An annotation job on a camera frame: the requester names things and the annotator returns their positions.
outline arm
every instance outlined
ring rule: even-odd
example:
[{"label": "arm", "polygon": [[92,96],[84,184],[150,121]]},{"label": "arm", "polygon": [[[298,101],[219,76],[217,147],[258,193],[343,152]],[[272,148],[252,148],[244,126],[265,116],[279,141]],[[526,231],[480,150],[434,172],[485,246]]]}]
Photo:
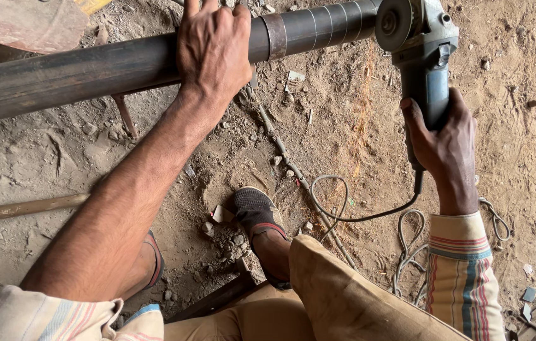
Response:
[{"label": "arm", "polygon": [[21,287],[69,300],[116,298],[171,183],[230,99],[251,79],[250,12],[186,1],[178,34],[182,85],[141,143],[93,191]]},{"label": "arm", "polygon": [[457,89],[449,105],[437,133],[426,129],[415,101],[400,103],[415,156],[434,177],[440,200],[440,215],[431,217],[426,309],[473,340],[503,340],[499,285],[474,185],[477,122]]}]

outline dirt ground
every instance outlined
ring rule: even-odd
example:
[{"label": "dirt ground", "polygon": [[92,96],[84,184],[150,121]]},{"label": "dirt ground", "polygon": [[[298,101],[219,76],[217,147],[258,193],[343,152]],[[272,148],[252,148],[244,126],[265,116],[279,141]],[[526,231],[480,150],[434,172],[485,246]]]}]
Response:
[{"label": "dirt ground", "polygon": [[[256,13],[265,13],[252,3]],[[267,3],[278,12],[294,4],[282,0]],[[297,0],[295,4],[302,9],[324,2]],[[502,251],[494,251],[492,265],[500,283],[505,326],[516,330],[523,328],[514,318],[524,304],[522,294],[527,286],[536,288],[536,106],[527,105],[536,100],[536,0],[468,0],[443,6],[460,27],[449,82],[461,90],[478,120],[479,194],[494,203],[512,229]],[[181,8],[168,0],[115,0],[92,16],[81,47],[93,45],[100,23],[106,25],[110,42],[172,32],[169,8],[181,14]],[[483,67],[487,60],[489,70]],[[367,67],[370,72],[365,76]],[[293,94],[293,102],[276,88],[286,81],[289,70],[306,75],[306,91]],[[372,39],[259,63],[257,74],[257,98],[269,109],[303,174],[308,179],[340,174],[349,181],[348,214],[360,217],[381,212],[411,197],[413,173],[398,106],[400,75]],[[142,135],[177,91],[177,86],[171,86],[127,97]],[[310,109],[314,109],[312,124],[307,120]],[[320,221],[308,210],[303,189],[286,175],[286,168],[272,165],[276,149],[262,134],[256,113],[242,111],[235,102],[229,112],[229,127],[216,128],[191,156],[196,175],[191,178],[181,172],[167,194],[152,226],[167,263],[164,280],[131,298],[126,315],[157,302],[169,318],[234,278],[231,262],[220,260],[228,247],[234,257],[249,250],[246,244],[245,249],[228,245],[227,240],[240,234],[236,225],[216,224],[214,238],[203,234],[200,227],[211,219],[216,205],[225,203],[240,186],[253,185],[272,196],[290,237],[307,221],[315,228],[303,233],[321,235]],[[81,128],[86,123],[95,125],[97,131],[85,134]],[[133,147],[110,97],[0,120],[0,205],[88,192]],[[324,181],[320,188],[325,207],[341,204],[341,186]],[[414,208],[438,213],[438,197],[429,175]],[[0,288],[21,281],[72,212],[0,221]],[[481,212],[495,247],[491,215],[484,207]],[[398,217],[342,224],[340,230],[360,272],[386,289],[402,250],[396,231]],[[410,240],[417,220],[410,219],[405,228]],[[421,238],[426,240],[427,233]],[[329,238],[325,246],[343,259]],[[255,256],[246,260],[257,281],[264,280]],[[419,255],[417,260],[425,262],[425,256]],[[525,273],[525,265],[532,266],[532,274]],[[208,267],[213,275],[207,273]],[[195,271],[200,274],[196,280]],[[422,283],[422,274],[407,267],[400,283],[404,297],[414,299]],[[169,301],[164,300],[166,290],[174,294]],[[535,307],[536,300],[530,305]]]}]

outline black sneaker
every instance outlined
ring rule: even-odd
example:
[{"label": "black sneaker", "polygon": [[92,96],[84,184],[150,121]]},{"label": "black sneaker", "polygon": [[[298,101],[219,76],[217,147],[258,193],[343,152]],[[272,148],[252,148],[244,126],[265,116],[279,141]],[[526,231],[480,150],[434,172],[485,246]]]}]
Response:
[{"label": "black sneaker", "polygon": [[[257,253],[255,252],[255,248],[253,248],[253,237],[262,232],[274,229],[285,240],[289,240],[282,226],[280,212],[266,193],[255,187],[242,187],[234,193],[234,205],[236,205],[236,219],[245,229],[245,233],[249,238],[249,245],[255,255]],[[268,283],[276,289],[289,290],[292,288],[290,282],[284,282],[270,274],[264,267],[261,259],[259,260],[259,264],[262,266]]]}]

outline hand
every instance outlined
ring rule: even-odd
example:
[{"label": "hand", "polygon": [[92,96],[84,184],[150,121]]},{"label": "hand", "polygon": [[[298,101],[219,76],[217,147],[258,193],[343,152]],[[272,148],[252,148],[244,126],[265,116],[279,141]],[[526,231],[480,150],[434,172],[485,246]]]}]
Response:
[{"label": "hand", "polygon": [[440,132],[425,127],[415,100],[400,102],[415,157],[432,174],[440,198],[440,214],[464,215],[478,211],[474,180],[474,132],[477,121],[458,89],[449,89],[448,120]]},{"label": "hand", "polygon": [[218,0],[186,0],[178,32],[177,63],[182,85],[215,105],[217,124],[226,106],[251,80],[251,13],[238,5],[218,9]]}]

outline person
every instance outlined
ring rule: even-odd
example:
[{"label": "person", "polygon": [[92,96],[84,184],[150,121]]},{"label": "person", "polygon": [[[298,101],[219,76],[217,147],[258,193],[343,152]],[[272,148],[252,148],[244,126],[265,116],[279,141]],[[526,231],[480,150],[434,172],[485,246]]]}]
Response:
[{"label": "person", "polygon": [[114,330],[123,300],[154,285],[164,260],[149,231],[184,163],[251,79],[250,12],[186,0],[178,33],[181,87],[155,126],[95,189],[32,266],[0,292],[0,340],[503,340],[498,283],[478,213],[474,131],[461,94],[449,119],[426,130],[400,102],[419,162],[438,189],[431,217],[426,311],[377,287],[310,236],[290,242],[272,200],[234,194],[236,216],[268,281],[301,301],[272,298],[163,325],[149,305]]}]

